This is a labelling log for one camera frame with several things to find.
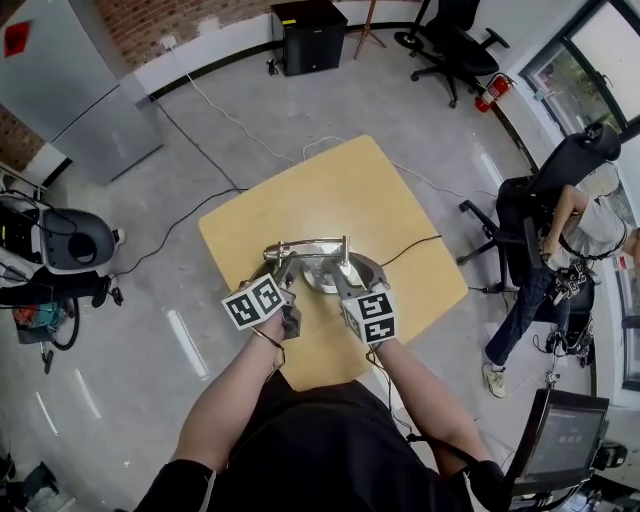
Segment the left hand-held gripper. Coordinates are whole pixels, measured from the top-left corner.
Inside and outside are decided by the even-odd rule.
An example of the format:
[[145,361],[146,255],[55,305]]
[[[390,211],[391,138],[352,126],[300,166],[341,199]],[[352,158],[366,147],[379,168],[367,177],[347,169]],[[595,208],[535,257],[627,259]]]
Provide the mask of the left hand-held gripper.
[[278,311],[282,313],[284,339],[300,335],[301,313],[295,306],[296,296],[288,290],[299,277],[302,259],[291,256],[280,266],[263,261],[256,271],[239,284],[239,288],[222,300],[222,305],[238,330],[261,324]]

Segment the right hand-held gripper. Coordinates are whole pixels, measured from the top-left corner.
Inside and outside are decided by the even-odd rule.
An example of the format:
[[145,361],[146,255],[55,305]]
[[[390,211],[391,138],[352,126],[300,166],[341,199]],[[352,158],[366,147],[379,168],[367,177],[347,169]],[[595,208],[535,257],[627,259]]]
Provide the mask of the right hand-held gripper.
[[[342,300],[347,327],[363,345],[377,346],[396,337],[396,302],[381,265],[352,253],[351,263],[327,257],[325,271]],[[364,287],[371,291],[362,294]]]

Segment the silver desk lamp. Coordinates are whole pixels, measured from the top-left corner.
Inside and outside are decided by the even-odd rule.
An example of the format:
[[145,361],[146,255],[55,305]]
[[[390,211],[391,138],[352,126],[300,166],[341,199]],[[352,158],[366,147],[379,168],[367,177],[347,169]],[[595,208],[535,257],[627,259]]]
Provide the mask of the silver desk lamp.
[[333,261],[338,268],[339,277],[348,284],[362,284],[355,266],[351,263],[349,235],[279,241],[264,249],[263,259],[274,264],[276,268],[282,267],[288,260],[298,260],[306,283],[324,294],[338,293],[336,279],[326,268],[325,261]]

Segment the person's right forearm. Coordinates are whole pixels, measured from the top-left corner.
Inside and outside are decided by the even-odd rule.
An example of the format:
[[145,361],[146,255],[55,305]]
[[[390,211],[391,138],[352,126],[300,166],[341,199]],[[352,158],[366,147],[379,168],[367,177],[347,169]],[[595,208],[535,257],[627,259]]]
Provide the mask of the person's right forearm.
[[389,339],[378,347],[376,355],[418,431],[431,439],[429,446],[441,476],[450,478],[466,467],[466,462],[443,443],[478,461],[491,458],[464,404],[413,353],[398,340]]

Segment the yellow wooden table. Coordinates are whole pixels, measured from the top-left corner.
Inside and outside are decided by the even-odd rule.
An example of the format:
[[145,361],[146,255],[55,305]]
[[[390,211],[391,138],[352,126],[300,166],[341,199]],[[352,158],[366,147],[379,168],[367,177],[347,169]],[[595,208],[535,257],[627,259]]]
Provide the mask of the yellow wooden table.
[[384,264],[403,343],[468,291],[422,206],[369,136],[270,178],[203,216],[199,228],[231,289],[250,277],[271,244],[349,235],[356,252]]

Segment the person's black shirt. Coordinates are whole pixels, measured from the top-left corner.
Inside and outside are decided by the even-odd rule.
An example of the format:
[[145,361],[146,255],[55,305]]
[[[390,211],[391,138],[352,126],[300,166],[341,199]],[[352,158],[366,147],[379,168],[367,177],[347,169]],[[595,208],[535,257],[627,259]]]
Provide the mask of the person's black shirt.
[[503,478],[490,460],[440,476],[357,381],[296,392],[274,377],[220,474],[170,462],[134,512],[471,512],[465,484],[495,509]]

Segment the white grey backpack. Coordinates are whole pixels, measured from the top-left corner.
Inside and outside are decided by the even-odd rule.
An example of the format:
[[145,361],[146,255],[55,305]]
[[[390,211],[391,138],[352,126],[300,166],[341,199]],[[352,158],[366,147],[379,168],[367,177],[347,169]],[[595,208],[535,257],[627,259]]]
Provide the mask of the white grey backpack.
[[37,224],[43,265],[51,273],[93,271],[107,264],[115,254],[113,230],[93,213],[43,208]]

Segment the black high-back mesh chair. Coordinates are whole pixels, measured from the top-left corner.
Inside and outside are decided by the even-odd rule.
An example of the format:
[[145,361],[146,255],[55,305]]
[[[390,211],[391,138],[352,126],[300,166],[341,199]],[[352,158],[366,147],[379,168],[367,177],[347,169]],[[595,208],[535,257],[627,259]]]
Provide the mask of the black high-back mesh chair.
[[542,266],[538,236],[551,223],[563,187],[578,185],[602,164],[617,160],[620,152],[616,130],[608,123],[595,123],[562,140],[534,175],[502,183],[496,201],[497,222],[471,201],[460,203],[460,211],[470,211],[481,221],[488,242],[458,257],[456,263],[464,265],[495,248],[500,280],[482,291],[499,294],[508,282],[521,287],[529,271]]

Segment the red fire extinguisher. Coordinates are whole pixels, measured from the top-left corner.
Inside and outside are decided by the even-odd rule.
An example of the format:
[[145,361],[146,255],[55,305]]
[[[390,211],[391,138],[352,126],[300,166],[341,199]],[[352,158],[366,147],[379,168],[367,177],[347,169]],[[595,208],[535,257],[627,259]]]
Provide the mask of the red fire extinguisher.
[[516,81],[505,73],[496,73],[475,99],[475,108],[481,112],[488,112],[499,99],[508,93]]

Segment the black cabinet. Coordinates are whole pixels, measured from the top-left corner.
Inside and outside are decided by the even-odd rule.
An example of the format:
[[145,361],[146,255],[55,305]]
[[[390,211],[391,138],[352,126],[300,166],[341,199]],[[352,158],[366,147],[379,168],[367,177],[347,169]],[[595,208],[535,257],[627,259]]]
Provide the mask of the black cabinet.
[[331,0],[297,0],[271,6],[276,62],[287,77],[339,67],[347,18]]

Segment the red teal vacuum cleaner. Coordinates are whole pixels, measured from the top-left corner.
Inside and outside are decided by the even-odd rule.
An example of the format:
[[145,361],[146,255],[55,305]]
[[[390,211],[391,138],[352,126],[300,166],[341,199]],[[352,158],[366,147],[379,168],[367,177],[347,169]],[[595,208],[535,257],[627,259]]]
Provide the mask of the red teal vacuum cleaner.
[[80,316],[77,299],[65,299],[47,304],[10,309],[21,345],[38,345],[48,375],[54,350],[68,351],[79,334]]

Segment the black office chair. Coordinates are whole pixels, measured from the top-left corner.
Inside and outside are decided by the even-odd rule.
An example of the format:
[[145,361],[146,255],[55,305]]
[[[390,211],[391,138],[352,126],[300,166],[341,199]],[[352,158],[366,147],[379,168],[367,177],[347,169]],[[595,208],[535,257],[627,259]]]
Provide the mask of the black office chair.
[[483,86],[478,79],[497,73],[499,64],[488,48],[499,44],[508,49],[509,43],[495,30],[489,28],[489,37],[482,42],[470,34],[481,0],[438,0],[438,10],[426,25],[421,21],[431,2],[423,0],[411,28],[394,34],[395,41],[410,50],[410,55],[420,55],[432,63],[430,67],[414,71],[410,79],[416,82],[422,76],[440,74],[446,78],[451,100],[449,107],[457,107],[459,100],[456,82],[462,81],[471,93],[481,93]]

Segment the wooden coat rack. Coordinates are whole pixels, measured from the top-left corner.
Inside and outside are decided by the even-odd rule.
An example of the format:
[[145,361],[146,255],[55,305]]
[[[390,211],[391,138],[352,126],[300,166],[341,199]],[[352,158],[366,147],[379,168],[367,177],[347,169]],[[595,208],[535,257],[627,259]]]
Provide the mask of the wooden coat rack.
[[377,35],[372,33],[372,19],[375,13],[376,4],[377,4],[377,0],[370,0],[367,18],[363,28],[360,31],[360,38],[358,41],[358,45],[356,47],[356,51],[354,53],[355,60],[359,58],[361,50],[368,39],[371,39],[374,43],[376,43],[379,47],[383,49],[387,48],[387,45]]

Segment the silver fridge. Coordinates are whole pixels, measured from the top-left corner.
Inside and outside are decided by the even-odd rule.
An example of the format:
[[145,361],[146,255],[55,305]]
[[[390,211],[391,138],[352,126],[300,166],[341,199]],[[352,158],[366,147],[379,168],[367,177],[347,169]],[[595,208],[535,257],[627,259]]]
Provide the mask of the silver fridge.
[[162,145],[93,0],[24,0],[0,26],[0,105],[102,184]]

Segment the black-framed window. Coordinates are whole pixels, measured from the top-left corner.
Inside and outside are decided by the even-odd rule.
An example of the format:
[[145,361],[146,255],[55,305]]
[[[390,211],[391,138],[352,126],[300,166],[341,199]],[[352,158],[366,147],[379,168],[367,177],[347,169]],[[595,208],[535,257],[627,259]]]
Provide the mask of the black-framed window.
[[565,135],[640,135],[640,0],[587,0],[520,76]]

